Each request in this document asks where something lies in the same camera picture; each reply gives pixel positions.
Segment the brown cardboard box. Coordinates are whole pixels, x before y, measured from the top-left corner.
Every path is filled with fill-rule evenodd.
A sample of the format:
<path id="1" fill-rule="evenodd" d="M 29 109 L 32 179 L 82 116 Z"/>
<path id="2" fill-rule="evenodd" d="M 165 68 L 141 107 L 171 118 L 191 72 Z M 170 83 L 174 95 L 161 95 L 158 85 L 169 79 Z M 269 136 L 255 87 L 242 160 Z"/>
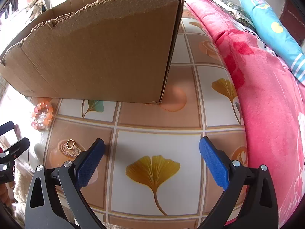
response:
<path id="1" fill-rule="evenodd" d="M 184 0 L 67 0 L 1 54 L 1 75 L 30 97 L 159 103 Z"/>

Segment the pink floral quilt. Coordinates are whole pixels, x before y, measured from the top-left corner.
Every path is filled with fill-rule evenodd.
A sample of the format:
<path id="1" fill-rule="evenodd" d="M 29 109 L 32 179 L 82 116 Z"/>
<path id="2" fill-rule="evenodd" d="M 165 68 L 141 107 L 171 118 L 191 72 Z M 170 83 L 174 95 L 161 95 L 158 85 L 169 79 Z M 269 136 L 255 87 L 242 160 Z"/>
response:
<path id="1" fill-rule="evenodd" d="M 248 164 L 268 166 L 283 226 L 304 196 L 304 87 L 258 35 L 211 0 L 186 3 L 229 70 L 245 124 Z"/>

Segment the dark red door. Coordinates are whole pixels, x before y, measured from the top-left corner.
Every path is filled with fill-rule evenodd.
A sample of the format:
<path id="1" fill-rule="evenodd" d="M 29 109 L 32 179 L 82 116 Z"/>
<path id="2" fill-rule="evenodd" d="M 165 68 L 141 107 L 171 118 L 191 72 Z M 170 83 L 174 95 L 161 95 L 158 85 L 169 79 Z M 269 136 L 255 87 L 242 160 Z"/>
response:
<path id="1" fill-rule="evenodd" d="M 280 14 L 280 21 L 301 46 L 304 41 L 304 20 L 291 0 L 285 0 Z"/>

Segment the light blue pillow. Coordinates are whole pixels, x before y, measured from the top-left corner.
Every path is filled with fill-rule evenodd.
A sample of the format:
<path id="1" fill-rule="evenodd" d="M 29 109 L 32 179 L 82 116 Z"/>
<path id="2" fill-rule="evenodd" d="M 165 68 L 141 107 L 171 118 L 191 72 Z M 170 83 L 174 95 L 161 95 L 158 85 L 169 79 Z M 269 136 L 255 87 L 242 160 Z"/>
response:
<path id="1" fill-rule="evenodd" d="M 304 84 L 304 52 L 280 22 L 265 0 L 239 0 L 250 16 L 259 37 L 288 65 L 292 74 Z"/>

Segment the cream fleece blanket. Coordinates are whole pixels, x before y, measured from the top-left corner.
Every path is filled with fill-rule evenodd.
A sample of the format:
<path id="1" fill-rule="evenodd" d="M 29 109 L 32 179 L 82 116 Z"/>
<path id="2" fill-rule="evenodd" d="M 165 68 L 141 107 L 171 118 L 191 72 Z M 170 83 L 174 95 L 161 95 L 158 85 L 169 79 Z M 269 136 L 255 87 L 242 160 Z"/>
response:
<path id="1" fill-rule="evenodd" d="M 12 205 L 1 202 L 1 228 L 64 228 L 66 220 L 61 216 L 65 213 L 55 186 L 47 180 L 46 168 L 38 166 L 31 176 L 30 166 L 19 157 L 13 167 L 14 181 L 1 184 L 15 184 Z"/>

